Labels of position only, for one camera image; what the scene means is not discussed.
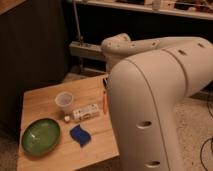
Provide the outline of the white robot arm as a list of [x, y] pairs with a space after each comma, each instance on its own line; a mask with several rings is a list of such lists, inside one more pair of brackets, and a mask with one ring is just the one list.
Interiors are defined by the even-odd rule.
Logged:
[[184, 171], [175, 105], [213, 81], [213, 43], [201, 37], [102, 41], [107, 97], [123, 171]]

